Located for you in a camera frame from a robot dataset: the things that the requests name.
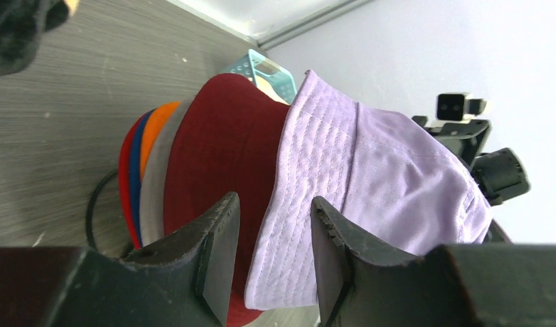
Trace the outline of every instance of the hat brim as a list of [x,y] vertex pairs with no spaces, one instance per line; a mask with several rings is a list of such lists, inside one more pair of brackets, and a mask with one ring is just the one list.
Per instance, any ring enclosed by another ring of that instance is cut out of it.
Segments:
[[164,234],[202,214],[229,191],[240,198],[241,222],[228,326],[262,311],[247,309],[244,291],[253,248],[275,181],[288,105],[248,79],[220,74],[192,101],[172,144],[164,190]]
[[144,114],[140,119],[140,124],[134,132],[132,150],[129,153],[129,203],[132,207],[132,221],[134,222],[136,237],[140,245],[142,244],[142,235],[140,232],[140,190],[142,189],[142,181],[140,180],[140,154],[144,129],[153,112],[154,110]]
[[146,163],[140,190],[140,233],[148,245],[164,237],[164,184],[176,132],[188,110],[184,102],[170,115],[156,138]]
[[174,111],[180,106],[180,102],[170,102],[156,109],[148,119],[142,136],[142,145],[140,149],[140,180],[144,180],[146,165],[153,145],[159,136],[161,129],[172,116]]
[[123,212],[123,218],[127,225],[127,230],[129,231],[129,237],[132,239],[132,243],[136,249],[141,248],[140,240],[138,239],[138,233],[134,225],[134,220],[132,219],[132,203],[130,202],[129,196],[129,157],[132,152],[132,142],[134,141],[134,134],[143,117],[140,117],[136,123],[129,129],[128,133],[125,135],[125,139],[121,145],[121,150],[119,152],[118,160],[118,182],[119,182],[119,197],[121,202],[121,210]]

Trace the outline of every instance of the black cable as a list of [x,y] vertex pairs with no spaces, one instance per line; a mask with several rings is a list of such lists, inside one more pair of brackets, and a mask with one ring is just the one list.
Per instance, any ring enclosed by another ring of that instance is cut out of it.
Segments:
[[95,187],[93,192],[91,193],[91,197],[89,198],[89,202],[87,204],[87,209],[85,211],[85,236],[87,238],[87,244],[94,250],[99,251],[97,249],[97,245],[95,244],[95,238],[93,236],[93,209],[95,208],[95,203],[97,202],[97,198],[99,194],[103,191],[104,187],[114,178],[117,177],[117,169],[113,170],[109,174],[107,174]]
[[128,241],[127,244],[121,250],[121,255],[119,256],[119,258],[120,259],[126,258],[134,250],[135,250],[134,244],[131,241]]

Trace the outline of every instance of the gray wooden surface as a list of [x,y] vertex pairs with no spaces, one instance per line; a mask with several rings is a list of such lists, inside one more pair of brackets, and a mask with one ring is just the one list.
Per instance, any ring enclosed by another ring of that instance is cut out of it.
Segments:
[[[33,65],[0,78],[0,246],[84,245],[94,186],[125,134],[184,99],[250,44],[165,0],[83,1]],[[95,212],[100,248],[127,240],[113,182]],[[311,326],[316,308],[265,313],[251,326]]]

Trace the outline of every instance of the camera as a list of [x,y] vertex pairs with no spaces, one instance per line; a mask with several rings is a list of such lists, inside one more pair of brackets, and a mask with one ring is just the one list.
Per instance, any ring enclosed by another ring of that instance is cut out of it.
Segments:
[[464,121],[469,115],[482,114],[486,104],[484,99],[473,99],[470,93],[441,93],[437,98],[437,119]]

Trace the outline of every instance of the white wall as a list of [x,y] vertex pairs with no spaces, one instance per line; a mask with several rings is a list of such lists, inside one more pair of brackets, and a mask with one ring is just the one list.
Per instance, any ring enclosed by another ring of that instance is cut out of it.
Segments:
[[556,243],[556,1],[375,0],[269,52],[376,108],[434,116],[435,97],[492,101],[487,151],[509,146],[531,192],[495,209],[515,241]]
[[341,0],[169,0],[259,39]]

